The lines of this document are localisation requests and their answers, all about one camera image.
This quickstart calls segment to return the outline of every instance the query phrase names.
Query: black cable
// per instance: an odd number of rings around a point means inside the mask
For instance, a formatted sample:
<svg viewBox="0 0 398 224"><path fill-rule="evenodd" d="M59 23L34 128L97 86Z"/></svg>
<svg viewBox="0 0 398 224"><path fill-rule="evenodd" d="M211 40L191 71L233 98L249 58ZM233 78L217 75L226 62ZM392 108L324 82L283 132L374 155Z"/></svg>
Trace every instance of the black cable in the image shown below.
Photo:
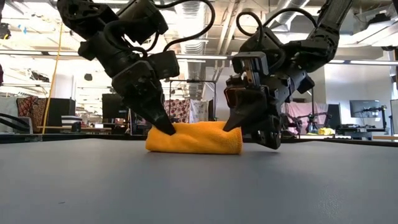
<svg viewBox="0 0 398 224"><path fill-rule="evenodd" d="M284 13L284 12L298 12L298 13L301 13L301 14L303 14L305 17L307 17L307 18L312 22L312 24L313 24L314 27L318 27L318 24L317 24L316 20L312 17L312 15L311 15L309 12L307 12L307 11L304 10L304 9L297 8L297 7L288 7L288 8L279 10L279 11L276 12L274 15L272 15L272 16L263 24L263 26L268 26L268 24L269 24L270 22L272 22L272 20L274 20L277 16L279 16L280 14L282 14L282 13Z"/></svg>
<svg viewBox="0 0 398 224"><path fill-rule="evenodd" d="M155 39L152 41L152 45L146 50L146 52L150 52L156 46L157 40L159 39L159 32L156 32Z"/></svg>
<svg viewBox="0 0 398 224"><path fill-rule="evenodd" d="M240 13L238 14L238 16L236 16L236 27L237 27L237 28L239 29L239 31L241 31L242 34L244 34L244 35L248 35L248 36L252 36L252 35L253 35L253 34L250 34L250 33L246 32L246 31L242 28L242 26L241 26L241 24L240 24L240 22L239 22L239 19L241 18L241 16L244 16L244 15L249 15L249 16L253 17L253 19L255 19L256 22L257 22L257 25L258 25L258 29L259 29L260 34L259 34L259 39L257 40L257 44L256 44L256 46L255 46L255 49L259 49L260 46L261 46L261 41L262 41L262 39L264 38L264 30L263 30L263 28L262 28L261 20L260 20L260 18L259 18L255 13L253 13L253 12L240 12Z"/></svg>
<svg viewBox="0 0 398 224"><path fill-rule="evenodd" d="M158 9L167 9L167 8L174 7L174 6L178 5L178 4L181 4L181 3L184 3L184 2L189 2L189 1L200 1L200 2L203 2L210 8L211 19L210 19L209 24L201 32L199 32L199 33L197 33L195 35L191 35L189 37L184 37L184 38L181 38L181 39L177 39L177 40L171 41L170 43L168 43L164 47L163 52L167 51L174 44L182 43L182 42L185 42L185 41L188 41L188 40L193 40L193 39L196 39L196 38L200 37L201 35L203 35L206 32L208 32L211 29L211 27L213 26L214 21L216 19L216 11L215 11L214 7L211 5L211 2L209 2L208 0L177 0L175 2L171 2L170 4L166 4L166 5L158 5L158 4L156 4L155 6Z"/></svg>
<svg viewBox="0 0 398 224"><path fill-rule="evenodd" d="M358 15L354 14L354 16L356 17L356 19L357 19L359 22L367 23L366 21L361 20L361 19L359 18Z"/></svg>
<svg viewBox="0 0 398 224"><path fill-rule="evenodd" d="M282 49L267 49L265 50L266 55L268 55L269 53L271 54L277 54L279 56L278 61L276 61L273 65L271 65L268 68L268 71L270 73L273 73L274 71L276 71L278 68L280 68L286 59L286 53L284 50Z"/></svg>
<svg viewBox="0 0 398 224"><path fill-rule="evenodd" d="M133 47L133 46L124 46L120 44L120 40L118 40L114 32L117 29L117 31L120 34L124 34L124 31L126 30L126 27L133 26L134 22L132 21L112 21L108 24L105 25L104 27L104 36L105 39L113 46L116 47L117 49L120 50L127 50L127 51L137 51L142 53L142 57L146 58L148 57L148 53L146 52L145 49L142 47Z"/></svg>
<svg viewBox="0 0 398 224"><path fill-rule="evenodd" d="M0 123L4 124L6 126L9 126L11 128L14 128L16 130L20 130L20 131L30 131L30 126L28 123L26 123L24 120L8 115L8 114L4 114L4 113L0 113L0 117L5 117L5 118L9 118L12 119L14 121L17 121L18 123L20 123L22 126L18 125L18 124L14 124L12 122L9 122L5 119L0 118Z"/></svg>

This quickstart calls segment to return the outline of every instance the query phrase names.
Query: table surface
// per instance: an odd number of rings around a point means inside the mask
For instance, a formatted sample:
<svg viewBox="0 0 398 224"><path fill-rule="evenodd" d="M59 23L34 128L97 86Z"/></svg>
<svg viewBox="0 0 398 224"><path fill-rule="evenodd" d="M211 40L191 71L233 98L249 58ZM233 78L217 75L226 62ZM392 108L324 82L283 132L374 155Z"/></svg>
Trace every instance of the table surface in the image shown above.
<svg viewBox="0 0 398 224"><path fill-rule="evenodd" d="M61 127L61 126L46 126L46 129L71 129L71 126ZM81 127L82 130L92 130L92 131L111 131L112 128L92 128L92 127Z"/></svg>
<svg viewBox="0 0 398 224"><path fill-rule="evenodd" d="M398 149L244 144L240 156L143 141L0 145L0 223L396 223Z"/></svg>
<svg viewBox="0 0 398 224"><path fill-rule="evenodd" d="M376 140L398 140L398 136L373 136Z"/></svg>

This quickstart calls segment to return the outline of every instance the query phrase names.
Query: microfiber cloth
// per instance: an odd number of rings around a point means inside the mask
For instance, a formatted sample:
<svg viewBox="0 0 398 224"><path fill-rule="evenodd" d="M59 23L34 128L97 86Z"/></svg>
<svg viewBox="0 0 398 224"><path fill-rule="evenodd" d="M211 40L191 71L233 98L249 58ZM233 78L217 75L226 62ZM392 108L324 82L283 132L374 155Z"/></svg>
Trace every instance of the microfiber cloth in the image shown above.
<svg viewBox="0 0 398 224"><path fill-rule="evenodd" d="M242 131L223 131L224 121L173 124L176 133L169 136L155 127L148 132L146 149L152 152L195 154L240 154Z"/></svg>

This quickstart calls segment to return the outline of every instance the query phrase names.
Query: white wall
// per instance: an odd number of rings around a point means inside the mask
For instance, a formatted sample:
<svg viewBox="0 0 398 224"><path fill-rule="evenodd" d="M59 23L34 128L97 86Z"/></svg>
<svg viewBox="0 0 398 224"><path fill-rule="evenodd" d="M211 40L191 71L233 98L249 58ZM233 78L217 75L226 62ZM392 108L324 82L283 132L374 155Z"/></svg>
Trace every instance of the white wall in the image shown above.
<svg viewBox="0 0 398 224"><path fill-rule="evenodd" d="M378 60L388 60L387 55ZM361 118L351 118L350 100L380 100L387 106L386 121L389 126L392 85L387 66L325 65L326 102L340 103L343 124L363 125ZM366 124L381 127L381 121L366 118Z"/></svg>
<svg viewBox="0 0 398 224"><path fill-rule="evenodd" d="M76 99L76 78L72 74L57 73L52 98Z"/></svg>

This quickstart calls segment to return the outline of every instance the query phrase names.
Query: orange towel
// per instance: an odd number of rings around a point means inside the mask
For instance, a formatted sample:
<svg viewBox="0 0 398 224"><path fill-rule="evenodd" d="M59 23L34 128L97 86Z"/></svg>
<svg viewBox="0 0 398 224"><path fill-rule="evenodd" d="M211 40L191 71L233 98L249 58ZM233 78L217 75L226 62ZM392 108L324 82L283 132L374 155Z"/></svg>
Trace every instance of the orange towel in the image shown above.
<svg viewBox="0 0 398 224"><path fill-rule="evenodd" d="M176 133L172 136L153 127L148 132L147 150L197 154L240 154L242 151L241 129L225 132L224 121L173 125Z"/></svg>

